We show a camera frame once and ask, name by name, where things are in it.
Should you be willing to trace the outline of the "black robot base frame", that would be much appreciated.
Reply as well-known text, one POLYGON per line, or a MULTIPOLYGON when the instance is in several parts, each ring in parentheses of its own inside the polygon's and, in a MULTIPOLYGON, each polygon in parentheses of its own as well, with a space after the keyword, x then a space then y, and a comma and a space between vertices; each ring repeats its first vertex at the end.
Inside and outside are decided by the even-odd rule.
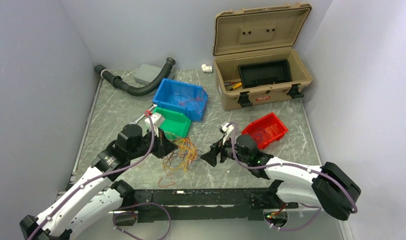
POLYGON ((273 187, 135 189, 134 195, 122 187, 121 193, 127 194, 126 201, 113 211, 120 227, 168 219, 261 221, 265 216, 283 224, 287 210, 298 208, 280 200, 273 187))

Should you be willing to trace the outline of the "white pipe elbow fitting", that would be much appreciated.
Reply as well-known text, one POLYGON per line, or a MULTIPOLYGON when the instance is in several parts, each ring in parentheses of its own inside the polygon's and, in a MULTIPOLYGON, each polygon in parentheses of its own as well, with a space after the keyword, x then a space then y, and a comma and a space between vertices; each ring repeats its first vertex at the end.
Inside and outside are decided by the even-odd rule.
POLYGON ((212 73, 212 72, 213 72, 212 66, 211 66, 211 65, 206 65, 206 64, 202 64, 202 65, 201 65, 201 70, 202 70, 204 73, 212 73))

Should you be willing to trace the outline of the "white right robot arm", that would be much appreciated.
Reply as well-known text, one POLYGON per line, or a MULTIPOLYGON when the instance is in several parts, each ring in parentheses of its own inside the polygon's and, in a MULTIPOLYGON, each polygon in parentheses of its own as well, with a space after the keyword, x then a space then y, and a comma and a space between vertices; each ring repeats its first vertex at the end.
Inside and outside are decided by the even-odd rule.
POLYGON ((272 190, 266 194, 266 200, 273 208, 283 203, 306 204, 320 207, 342 221, 357 213, 361 189, 333 162, 304 165, 286 161, 261 151, 247 134, 215 142, 201 159, 213 167, 232 159, 255 177, 271 180, 272 190))

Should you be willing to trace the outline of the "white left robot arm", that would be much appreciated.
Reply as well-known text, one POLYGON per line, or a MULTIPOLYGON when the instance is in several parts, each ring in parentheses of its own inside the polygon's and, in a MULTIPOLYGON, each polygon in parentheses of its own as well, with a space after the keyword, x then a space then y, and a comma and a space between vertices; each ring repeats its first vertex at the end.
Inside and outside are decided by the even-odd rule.
POLYGON ((143 134, 139 125, 125 125, 62 197, 37 216, 27 215, 21 220, 24 238, 72 240, 108 212, 149 208, 151 197, 136 193, 118 177, 148 155, 161 159, 176 149, 163 130, 149 128, 143 134))

